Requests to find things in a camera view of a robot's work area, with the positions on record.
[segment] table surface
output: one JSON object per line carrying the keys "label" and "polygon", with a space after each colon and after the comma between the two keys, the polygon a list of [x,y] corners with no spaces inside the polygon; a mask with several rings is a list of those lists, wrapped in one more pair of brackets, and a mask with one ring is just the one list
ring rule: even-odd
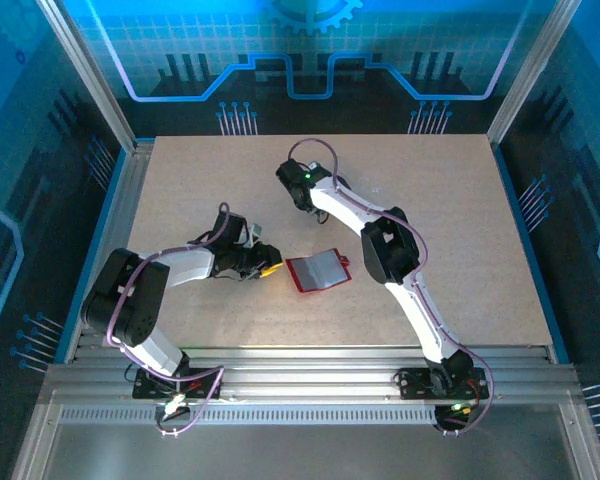
{"label": "table surface", "polygon": [[[158,324],[185,346],[417,345],[397,301],[362,262],[360,239],[336,219],[318,225],[275,177],[301,137],[158,137],[129,248],[182,245],[213,226],[218,204],[262,226],[283,258],[337,247],[352,281],[300,294],[289,271],[261,280],[189,282],[165,294]],[[469,345],[546,345],[546,321],[484,135],[326,135],[363,198],[401,207],[424,236],[425,281],[447,324]],[[297,161],[331,169],[302,145]]]}

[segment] robotic arm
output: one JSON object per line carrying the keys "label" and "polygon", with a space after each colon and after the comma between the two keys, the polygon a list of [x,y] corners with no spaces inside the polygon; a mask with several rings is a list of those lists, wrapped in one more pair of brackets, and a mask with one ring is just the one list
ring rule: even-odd
{"label": "robotic arm", "polygon": [[413,234],[390,219],[406,224],[404,212],[398,207],[386,210],[367,202],[342,179],[335,184],[331,172],[318,163],[303,168],[289,158],[276,176],[298,209],[319,218],[329,213],[361,238],[367,271],[396,298],[420,340],[434,394],[444,398],[460,387],[472,371],[473,361],[459,348],[456,336],[442,321],[424,286]]}
{"label": "robotic arm", "polygon": [[[156,326],[167,288],[233,271],[240,280],[266,277],[282,265],[280,252],[259,241],[261,228],[248,227],[240,215],[221,211],[213,229],[189,242],[199,243],[221,231],[210,245],[166,255],[150,262],[134,283],[113,330],[113,338],[152,370],[169,376],[185,376],[189,358]],[[111,253],[83,302],[81,317],[105,334],[120,294],[131,273],[147,255],[123,248]]]}

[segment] black mounting plate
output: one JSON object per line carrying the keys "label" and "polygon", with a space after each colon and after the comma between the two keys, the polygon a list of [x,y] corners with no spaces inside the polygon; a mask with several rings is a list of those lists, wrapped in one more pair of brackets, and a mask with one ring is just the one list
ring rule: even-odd
{"label": "black mounting plate", "polygon": [[[207,371],[205,368],[190,368],[187,372],[187,375],[195,375],[196,373],[202,373],[205,371]],[[201,378],[198,380],[201,385],[193,390],[187,391],[186,397],[207,398],[209,390],[213,386],[215,379],[215,373]],[[189,385],[191,385],[191,382],[180,383],[180,390],[186,390]],[[213,395],[211,395],[211,398],[220,398],[221,386],[222,384],[218,385],[216,391],[213,392]],[[176,382],[168,382],[166,380],[154,377],[150,373],[147,373],[144,369],[139,368],[136,373],[136,379],[133,383],[133,393],[131,396],[136,400],[159,400],[170,398],[171,395],[176,392],[176,389]]]}
{"label": "black mounting plate", "polygon": [[489,386],[484,370],[481,368],[469,370],[466,379],[445,398],[433,394],[428,368],[401,368],[393,379],[400,388],[402,400],[473,400],[476,398],[476,392],[469,386],[467,380],[473,380],[478,386],[480,400],[489,398]]}

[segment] yellow object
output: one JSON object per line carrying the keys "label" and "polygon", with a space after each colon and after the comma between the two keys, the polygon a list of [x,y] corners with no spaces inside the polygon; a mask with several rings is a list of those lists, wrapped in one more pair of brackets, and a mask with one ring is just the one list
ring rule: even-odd
{"label": "yellow object", "polygon": [[268,277],[269,275],[274,273],[276,270],[278,270],[282,265],[284,265],[284,262],[280,262],[280,263],[274,265],[273,267],[269,267],[266,270],[263,270],[262,272],[260,272],[260,278]]}

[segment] white arm segment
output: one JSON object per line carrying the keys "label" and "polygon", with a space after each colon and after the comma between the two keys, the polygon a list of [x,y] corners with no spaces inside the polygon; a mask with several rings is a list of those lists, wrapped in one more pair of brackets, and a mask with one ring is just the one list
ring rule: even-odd
{"label": "white arm segment", "polygon": [[[369,209],[380,211],[386,210],[386,208],[373,205],[360,198],[343,185],[339,185],[339,188],[348,196],[353,197],[363,205],[367,205]],[[375,222],[380,218],[379,215],[368,213],[340,196],[333,187],[332,177],[326,177],[318,181],[316,186],[310,190],[310,194],[311,201],[316,208],[333,215],[351,228],[358,236],[360,236],[360,232],[364,228],[365,223]],[[433,311],[433,314],[442,325],[442,328],[445,329],[447,334],[453,340],[457,341],[455,335],[451,333],[449,328],[443,322],[440,312],[438,312],[433,300],[429,296],[421,273],[417,274],[416,280],[418,281],[420,289],[423,291],[427,305],[429,305]],[[451,357],[451,355],[458,350],[438,331],[431,316],[416,295],[409,278],[405,277],[402,285],[398,285],[397,283],[386,283],[385,287],[387,287],[393,296],[396,297],[396,300],[398,300],[398,303],[407,315],[411,326],[420,340],[425,358],[435,363],[441,363],[443,358]]]}
{"label": "white arm segment", "polygon": [[[190,280],[209,278],[213,260],[213,253],[206,248],[195,248],[161,258],[159,262],[169,267],[169,278],[165,288],[175,287]],[[144,365],[164,375],[173,375],[182,360],[180,349],[157,325],[149,338],[140,345],[135,347],[125,345],[125,348],[128,348]]]}

